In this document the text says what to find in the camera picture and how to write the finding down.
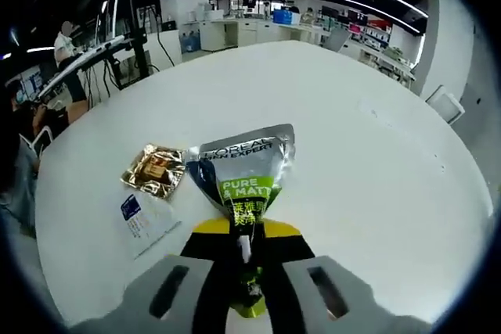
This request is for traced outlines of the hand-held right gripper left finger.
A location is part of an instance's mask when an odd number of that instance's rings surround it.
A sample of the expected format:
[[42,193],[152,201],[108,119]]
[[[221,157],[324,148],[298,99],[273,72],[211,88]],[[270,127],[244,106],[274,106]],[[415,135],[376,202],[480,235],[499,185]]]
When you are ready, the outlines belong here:
[[198,224],[179,255],[168,255],[136,278],[121,304],[72,333],[223,333],[234,267],[241,261],[226,218]]

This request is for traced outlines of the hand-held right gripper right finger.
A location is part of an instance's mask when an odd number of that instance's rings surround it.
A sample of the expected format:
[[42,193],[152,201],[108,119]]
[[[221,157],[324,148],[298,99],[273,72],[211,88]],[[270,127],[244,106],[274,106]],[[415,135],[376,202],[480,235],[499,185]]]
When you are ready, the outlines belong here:
[[372,287],[328,256],[316,256],[292,225],[264,223],[263,282],[274,333],[429,333],[431,325],[395,315]]

